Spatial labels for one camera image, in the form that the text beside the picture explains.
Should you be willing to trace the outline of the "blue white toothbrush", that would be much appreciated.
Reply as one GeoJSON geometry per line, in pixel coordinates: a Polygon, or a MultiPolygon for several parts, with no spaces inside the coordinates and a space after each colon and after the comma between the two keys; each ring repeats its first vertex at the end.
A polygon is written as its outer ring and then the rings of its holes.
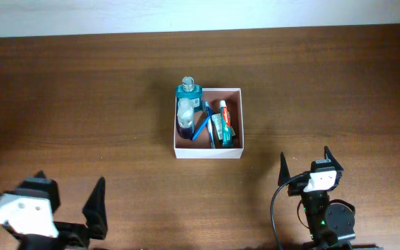
{"type": "Polygon", "coordinates": [[[210,138],[210,147],[212,149],[215,149],[215,140],[214,140],[214,135],[213,135],[213,123],[212,123],[212,115],[214,114],[213,110],[210,107],[210,104],[208,101],[204,100],[203,101],[203,111],[207,114],[207,129],[208,129],[208,134],[210,138]]]}

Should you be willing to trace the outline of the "Colgate toothpaste tube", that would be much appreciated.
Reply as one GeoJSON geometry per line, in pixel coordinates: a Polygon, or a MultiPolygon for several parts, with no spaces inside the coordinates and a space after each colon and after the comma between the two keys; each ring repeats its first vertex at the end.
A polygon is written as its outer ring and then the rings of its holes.
{"type": "Polygon", "coordinates": [[[231,130],[231,119],[225,100],[219,102],[222,116],[222,146],[226,148],[233,147],[233,134],[231,130]]]}

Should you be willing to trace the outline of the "purple foaming soap pump bottle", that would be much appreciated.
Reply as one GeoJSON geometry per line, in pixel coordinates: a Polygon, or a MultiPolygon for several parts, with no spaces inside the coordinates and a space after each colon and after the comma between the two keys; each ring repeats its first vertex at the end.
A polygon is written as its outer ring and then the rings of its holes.
{"type": "Polygon", "coordinates": [[[194,134],[194,106],[190,99],[182,98],[178,101],[177,110],[178,134],[183,139],[191,139],[194,134]]]}

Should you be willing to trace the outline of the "green white wipes packet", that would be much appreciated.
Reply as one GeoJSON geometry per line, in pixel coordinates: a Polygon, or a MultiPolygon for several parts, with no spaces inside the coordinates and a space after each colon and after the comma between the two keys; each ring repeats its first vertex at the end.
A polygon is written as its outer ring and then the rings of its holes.
{"type": "Polygon", "coordinates": [[[220,113],[214,114],[211,117],[213,126],[215,128],[215,132],[219,141],[223,140],[223,133],[222,133],[222,115],[220,113]]]}

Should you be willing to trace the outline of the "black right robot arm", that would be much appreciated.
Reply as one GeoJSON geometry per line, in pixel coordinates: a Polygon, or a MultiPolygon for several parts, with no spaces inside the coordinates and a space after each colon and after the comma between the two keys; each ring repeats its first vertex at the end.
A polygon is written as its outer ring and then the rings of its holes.
{"type": "Polygon", "coordinates": [[[351,249],[356,209],[341,199],[331,200],[333,191],[342,178],[344,169],[334,158],[328,147],[324,147],[324,159],[311,163],[310,170],[290,176],[284,154],[281,154],[281,167],[278,177],[279,193],[288,188],[290,197],[300,196],[311,241],[303,244],[304,249],[351,249]]]}

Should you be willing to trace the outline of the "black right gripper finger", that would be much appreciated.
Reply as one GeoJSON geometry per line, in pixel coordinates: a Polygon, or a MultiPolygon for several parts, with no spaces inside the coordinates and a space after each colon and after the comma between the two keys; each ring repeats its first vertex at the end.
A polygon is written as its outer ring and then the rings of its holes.
{"type": "Polygon", "coordinates": [[[331,153],[330,149],[328,146],[324,147],[324,157],[326,160],[328,160],[330,162],[330,164],[335,168],[335,171],[337,172],[343,172],[344,169],[343,167],[340,165],[340,163],[335,159],[335,157],[333,156],[333,154],[331,153]]]}
{"type": "Polygon", "coordinates": [[[286,161],[286,158],[285,158],[285,155],[283,152],[281,152],[280,158],[281,158],[281,166],[280,166],[280,171],[279,171],[279,175],[278,175],[278,186],[279,187],[282,185],[285,185],[291,179],[290,172],[288,169],[288,164],[287,164],[287,161],[286,161]]]}

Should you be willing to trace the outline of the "blue Listerine mouthwash bottle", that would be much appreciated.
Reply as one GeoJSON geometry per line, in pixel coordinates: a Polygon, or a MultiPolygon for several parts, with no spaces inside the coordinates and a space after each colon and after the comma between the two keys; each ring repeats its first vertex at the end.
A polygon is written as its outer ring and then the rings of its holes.
{"type": "Polygon", "coordinates": [[[185,76],[182,79],[182,83],[176,87],[176,100],[186,98],[192,101],[194,111],[202,111],[202,96],[203,90],[200,85],[194,83],[194,79],[191,76],[185,76]]]}

